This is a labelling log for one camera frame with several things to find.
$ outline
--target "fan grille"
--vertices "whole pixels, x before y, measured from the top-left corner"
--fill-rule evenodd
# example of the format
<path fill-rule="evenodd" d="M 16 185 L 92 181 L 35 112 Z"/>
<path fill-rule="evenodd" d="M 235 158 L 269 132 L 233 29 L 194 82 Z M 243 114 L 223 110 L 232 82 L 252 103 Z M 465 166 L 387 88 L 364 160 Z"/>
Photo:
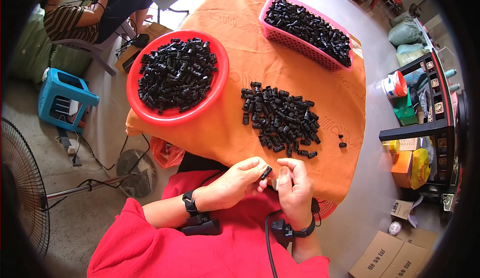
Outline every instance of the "fan grille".
<path fill-rule="evenodd" d="M 40 258 L 50 241 L 50 215 L 42 176 L 35 158 L 20 131 L 1 119 L 2 158 L 15 180 L 18 216 Z"/>

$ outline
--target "fingernail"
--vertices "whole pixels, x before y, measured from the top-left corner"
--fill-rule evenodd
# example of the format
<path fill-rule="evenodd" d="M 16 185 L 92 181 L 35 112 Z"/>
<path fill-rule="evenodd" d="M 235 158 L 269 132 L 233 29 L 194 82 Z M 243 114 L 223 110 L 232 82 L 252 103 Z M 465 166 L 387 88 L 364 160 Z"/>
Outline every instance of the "fingernail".
<path fill-rule="evenodd" d="M 288 167 L 280 167 L 280 176 L 286 176 L 289 174 L 289 168 Z"/>

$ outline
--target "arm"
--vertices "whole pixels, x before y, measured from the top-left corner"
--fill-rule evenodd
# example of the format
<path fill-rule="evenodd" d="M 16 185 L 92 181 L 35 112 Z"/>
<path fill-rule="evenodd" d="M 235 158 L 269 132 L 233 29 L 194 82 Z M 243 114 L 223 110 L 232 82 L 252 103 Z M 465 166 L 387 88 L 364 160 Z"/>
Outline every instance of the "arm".
<path fill-rule="evenodd" d="M 292 229 L 302 231 L 312 222 L 314 183 L 308 178 L 303 161 L 282 158 L 278 163 L 282 166 L 277 185 L 280 206 Z M 316 230 L 306 238 L 296 238 L 292 246 L 292 257 L 297 263 L 314 256 L 322 256 Z"/>
<path fill-rule="evenodd" d="M 259 180 L 267 169 L 260 157 L 252 157 L 232 166 L 220 178 L 193 191 L 192 198 L 199 212 L 228 209 L 248 194 L 257 195 L 267 187 L 267 179 Z M 273 178 L 273 171 L 268 175 Z M 183 195 L 143 206 L 145 219 L 155 228 L 178 228 L 190 217 Z"/>
<path fill-rule="evenodd" d="M 93 11 L 84 10 L 75 27 L 82 28 L 99 23 L 108 2 L 109 0 L 98 0 L 98 3 L 93 7 Z"/>

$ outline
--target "orange plastic bag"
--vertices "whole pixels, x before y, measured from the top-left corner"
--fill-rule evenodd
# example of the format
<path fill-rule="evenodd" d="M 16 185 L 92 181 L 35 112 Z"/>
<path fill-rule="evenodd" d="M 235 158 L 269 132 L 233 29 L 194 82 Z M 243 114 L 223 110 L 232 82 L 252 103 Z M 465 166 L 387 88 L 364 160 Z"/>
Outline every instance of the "orange plastic bag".
<path fill-rule="evenodd" d="M 163 169 L 180 165 L 183 155 L 185 155 L 184 149 L 171 145 L 158 137 L 152 137 L 150 149 L 155 161 Z"/>

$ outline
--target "electric fan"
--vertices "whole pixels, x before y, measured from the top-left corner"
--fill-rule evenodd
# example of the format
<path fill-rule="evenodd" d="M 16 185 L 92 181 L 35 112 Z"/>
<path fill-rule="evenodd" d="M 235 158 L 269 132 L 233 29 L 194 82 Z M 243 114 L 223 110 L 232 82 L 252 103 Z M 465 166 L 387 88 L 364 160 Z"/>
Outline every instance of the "electric fan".
<path fill-rule="evenodd" d="M 49 247 L 50 214 L 42 175 L 23 135 L 3 117 L 1 148 L 3 163 L 15 180 L 11 190 L 15 197 L 14 208 L 33 247 L 43 258 Z"/>
<path fill-rule="evenodd" d="M 128 150 L 120 155 L 116 163 L 118 177 L 105 181 L 89 179 L 74 189 L 46 194 L 39 167 L 28 143 L 17 127 L 2 117 L 1 155 L 14 180 L 13 185 L 8 185 L 7 191 L 12 194 L 15 212 L 39 257 L 43 259 L 49 247 L 50 200 L 63 200 L 71 194 L 92 191 L 103 186 L 126 188 L 123 191 L 132 197 L 146 196 L 157 185 L 157 170 L 152 160 L 146 156 L 149 150 L 150 144 L 143 154 L 139 150 Z"/>

